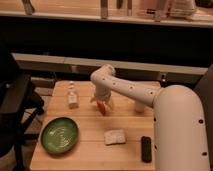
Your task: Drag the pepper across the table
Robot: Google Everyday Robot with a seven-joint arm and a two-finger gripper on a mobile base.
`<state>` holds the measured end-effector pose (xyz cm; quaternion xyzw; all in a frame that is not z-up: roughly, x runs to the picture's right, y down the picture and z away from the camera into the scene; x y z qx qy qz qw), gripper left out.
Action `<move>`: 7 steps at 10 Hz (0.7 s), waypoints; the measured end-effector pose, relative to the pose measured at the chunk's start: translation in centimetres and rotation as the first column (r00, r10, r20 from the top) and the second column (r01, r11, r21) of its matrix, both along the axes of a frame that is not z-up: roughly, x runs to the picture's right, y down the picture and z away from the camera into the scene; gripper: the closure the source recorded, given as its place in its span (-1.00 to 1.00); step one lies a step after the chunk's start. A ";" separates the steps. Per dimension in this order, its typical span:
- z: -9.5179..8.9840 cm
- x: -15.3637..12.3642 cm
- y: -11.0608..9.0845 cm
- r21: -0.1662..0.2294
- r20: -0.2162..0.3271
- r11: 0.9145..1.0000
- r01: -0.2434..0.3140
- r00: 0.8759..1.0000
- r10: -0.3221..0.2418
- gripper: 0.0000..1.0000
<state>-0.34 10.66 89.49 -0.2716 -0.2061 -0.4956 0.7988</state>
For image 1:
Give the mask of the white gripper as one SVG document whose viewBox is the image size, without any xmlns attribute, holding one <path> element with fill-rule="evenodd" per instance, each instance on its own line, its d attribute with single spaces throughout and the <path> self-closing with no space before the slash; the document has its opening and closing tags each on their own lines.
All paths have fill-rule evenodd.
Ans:
<svg viewBox="0 0 213 171">
<path fill-rule="evenodd" d="M 111 97 L 111 93 L 105 94 L 105 95 L 99 95 L 99 96 L 98 96 L 98 95 L 95 95 L 94 97 L 91 97 L 90 103 L 96 102 L 97 100 L 98 100 L 98 101 L 103 101 L 103 102 L 105 102 L 105 104 L 106 104 L 111 110 L 113 110 L 113 108 L 114 108 L 114 103 L 113 103 L 113 100 L 110 99 L 110 97 Z"/>
</svg>

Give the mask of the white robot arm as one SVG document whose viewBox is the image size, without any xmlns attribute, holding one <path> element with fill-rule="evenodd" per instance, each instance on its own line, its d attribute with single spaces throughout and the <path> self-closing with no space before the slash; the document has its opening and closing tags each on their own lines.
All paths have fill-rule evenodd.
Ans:
<svg viewBox="0 0 213 171">
<path fill-rule="evenodd" d="M 211 171 L 202 102 L 182 85 L 152 86 L 119 79 L 113 66 L 94 71 L 94 98 L 108 101 L 119 93 L 153 109 L 156 171 Z"/>
</svg>

